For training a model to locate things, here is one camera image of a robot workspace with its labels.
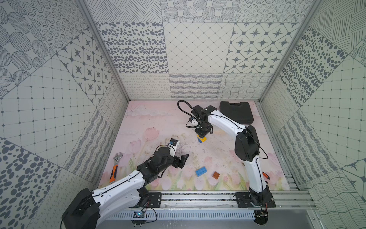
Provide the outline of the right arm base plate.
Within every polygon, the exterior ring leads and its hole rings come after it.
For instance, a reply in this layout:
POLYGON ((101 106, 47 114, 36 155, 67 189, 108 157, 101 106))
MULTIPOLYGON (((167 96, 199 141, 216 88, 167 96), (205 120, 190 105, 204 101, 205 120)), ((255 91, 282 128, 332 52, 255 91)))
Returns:
MULTIPOLYGON (((249 192, 236 192, 233 196, 233 200, 237 202, 239 208, 258 208, 251 203, 251 197, 249 192)), ((265 194, 263 208, 275 208, 276 203, 272 193, 265 194)))

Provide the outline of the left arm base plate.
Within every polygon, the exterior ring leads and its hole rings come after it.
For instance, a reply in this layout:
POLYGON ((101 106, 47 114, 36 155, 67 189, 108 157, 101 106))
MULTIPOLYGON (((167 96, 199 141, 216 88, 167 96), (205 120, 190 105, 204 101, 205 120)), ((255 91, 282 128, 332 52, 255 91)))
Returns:
POLYGON ((160 208, 161 201, 162 201, 161 192, 152 192, 152 193, 142 194, 137 206, 138 207, 149 206, 151 208, 160 208))

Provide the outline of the light blue long lego brick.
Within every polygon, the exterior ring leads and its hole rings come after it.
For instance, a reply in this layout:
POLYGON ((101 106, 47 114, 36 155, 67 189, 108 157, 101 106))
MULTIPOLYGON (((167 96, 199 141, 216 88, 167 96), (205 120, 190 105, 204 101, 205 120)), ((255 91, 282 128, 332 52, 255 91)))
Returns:
POLYGON ((200 177, 203 174, 207 173, 207 169, 206 167, 201 167, 200 169, 196 170, 195 173, 198 177, 200 177))

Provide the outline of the brown square lego brick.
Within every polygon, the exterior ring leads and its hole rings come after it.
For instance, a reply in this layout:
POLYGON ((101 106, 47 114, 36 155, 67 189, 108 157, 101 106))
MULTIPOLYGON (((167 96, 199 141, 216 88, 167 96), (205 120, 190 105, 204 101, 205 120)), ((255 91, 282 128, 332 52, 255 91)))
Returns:
POLYGON ((218 173, 218 172, 214 172, 213 173, 213 175, 212 175, 212 177, 214 178, 214 179, 216 179, 216 180, 218 180, 219 179, 219 176, 220 176, 220 174, 218 173))

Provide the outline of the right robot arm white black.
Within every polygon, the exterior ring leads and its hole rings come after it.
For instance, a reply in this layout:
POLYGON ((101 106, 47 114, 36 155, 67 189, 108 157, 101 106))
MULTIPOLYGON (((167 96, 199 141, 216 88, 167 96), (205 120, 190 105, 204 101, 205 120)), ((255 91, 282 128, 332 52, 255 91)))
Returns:
POLYGON ((249 192, 251 204, 262 207, 269 187, 265 182, 260 160, 260 144, 253 126, 245 126, 228 118, 213 106, 202 108, 199 105, 192 108, 191 113, 198 126, 195 132, 200 138, 213 133, 217 127, 235 139, 234 152, 244 162, 249 177, 249 192))

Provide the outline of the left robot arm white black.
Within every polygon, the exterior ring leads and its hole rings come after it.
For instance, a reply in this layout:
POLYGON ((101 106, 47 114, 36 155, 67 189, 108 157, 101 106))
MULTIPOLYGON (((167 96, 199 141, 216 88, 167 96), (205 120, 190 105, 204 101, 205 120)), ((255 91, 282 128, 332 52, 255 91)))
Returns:
POLYGON ((131 174, 102 189, 81 190, 62 214, 61 228, 95 229, 112 215, 132 207, 144 207, 149 192, 146 185, 161 178, 173 166, 183 168, 189 155, 175 155, 173 146, 160 145, 153 156, 131 174))

